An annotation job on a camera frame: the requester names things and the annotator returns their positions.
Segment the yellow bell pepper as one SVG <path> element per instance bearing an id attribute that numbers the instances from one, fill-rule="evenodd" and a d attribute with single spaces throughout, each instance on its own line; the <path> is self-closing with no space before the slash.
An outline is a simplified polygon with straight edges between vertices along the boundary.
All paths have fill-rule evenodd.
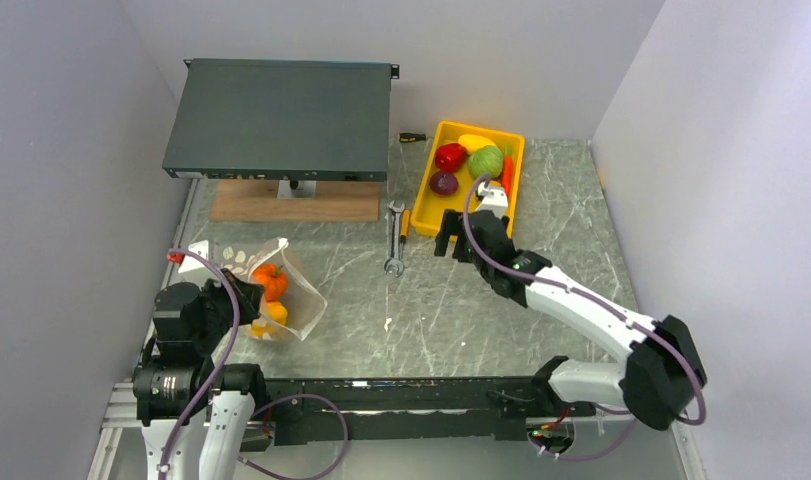
<path id="1" fill-rule="evenodd" d="M 286 326 L 288 311 L 281 302 L 266 302 L 263 309 L 261 316 L 249 327 L 249 334 L 253 338 L 273 337 Z"/>

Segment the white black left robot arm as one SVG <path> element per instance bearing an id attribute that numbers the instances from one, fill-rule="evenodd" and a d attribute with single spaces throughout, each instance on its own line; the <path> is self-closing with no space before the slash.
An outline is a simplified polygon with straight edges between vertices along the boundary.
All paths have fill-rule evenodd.
<path id="1" fill-rule="evenodd" d="M 197 286 L 180 282 L 155 297 L 155 332 L 133 377 L 150 479 L 230 479 L 249 420 L 271 397 L 256 364 L 216 366 L 227 334 L 259 318 L 262 287 L 230 271 Z"/>

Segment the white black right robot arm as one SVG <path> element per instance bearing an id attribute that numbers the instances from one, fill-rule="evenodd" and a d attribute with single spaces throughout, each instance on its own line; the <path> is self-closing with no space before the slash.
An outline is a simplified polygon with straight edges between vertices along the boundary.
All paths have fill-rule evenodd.
<path id="1" fill-rule="evenodd" d="M 599 295 L 542 255 L 517 248 L 506 223 L 487 211 L 448 209 L 434 254 L 443 257 L 452 246 L 453 259 L 472 264 L 495 294 L 562 321 L 612 359 L 553 357 L 532 377 L 536 409 L 555 415 L 575 403 L 618 407 L 656 430 L 703 423 L 707 374 L 686 323 L 672 315 L 656 320 Z"/>

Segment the clear spotted zip top bag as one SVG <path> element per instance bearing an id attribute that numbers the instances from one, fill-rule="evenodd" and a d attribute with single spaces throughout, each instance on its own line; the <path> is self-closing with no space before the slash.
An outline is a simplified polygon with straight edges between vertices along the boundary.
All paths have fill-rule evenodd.
<path id="1" fill-rule="evenodd" d="M 290 249 L 288 239 L 278 237 L 252 246 L 228 245 L 220 247 L 217 255 L 222 267 L 249 283 L 254 283 L 251 279 L 252 270 L 264 263 L 282 266 L 289 278 L 288 290 L 279 300 L 288 311 L 286 326 L 273 337 L 257 339 L 249 334 L 249 327 L 252 323 L 244 325 L 241 327 L 241 332 L 248 337 L 258 341 L 286 341 L 288 339 L 303 341 L 323 317 L 327 301 L 304 276 Z M 264 312 L 265 303 L 263 298 L 260 304 L 261 314 Z"/>

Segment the orange pumpkin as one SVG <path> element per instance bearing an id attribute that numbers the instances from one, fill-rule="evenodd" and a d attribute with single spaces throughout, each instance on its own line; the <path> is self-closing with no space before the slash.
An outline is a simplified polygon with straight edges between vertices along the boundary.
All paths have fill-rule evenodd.
<path id="1" fill-rule="evenodd" d="M 264 263 L 253 269 L 251 279 L 263 287 L 266 302 L 279 301 L 289 287 L 289 278 L 283 267 L 272 263 Z"/>

